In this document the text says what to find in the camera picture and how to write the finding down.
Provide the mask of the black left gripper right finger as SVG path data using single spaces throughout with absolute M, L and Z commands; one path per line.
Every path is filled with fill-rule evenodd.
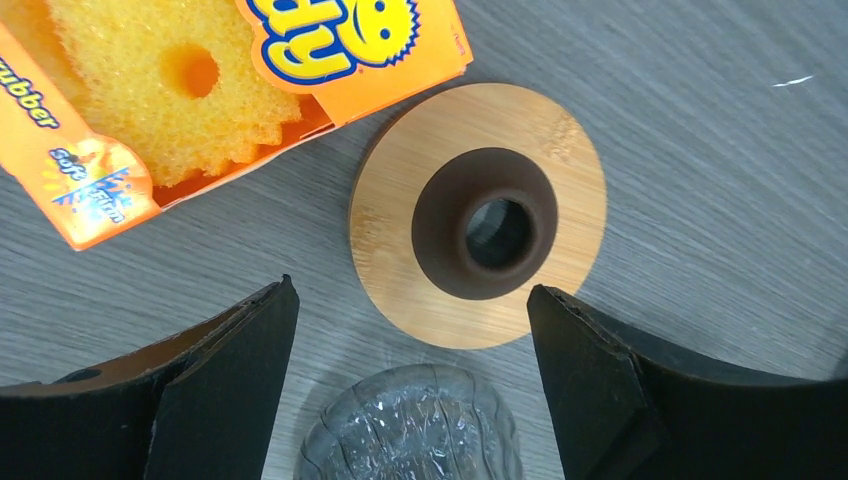
M 721 361 L 559 289 L 527 302 L 570 479 L 843 479 L 847 383 Z

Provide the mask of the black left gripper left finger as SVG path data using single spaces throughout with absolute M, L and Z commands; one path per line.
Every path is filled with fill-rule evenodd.
M 5 479 L 257 479 L 299 298 L 282 277 L 190 329 L 1 390 Z

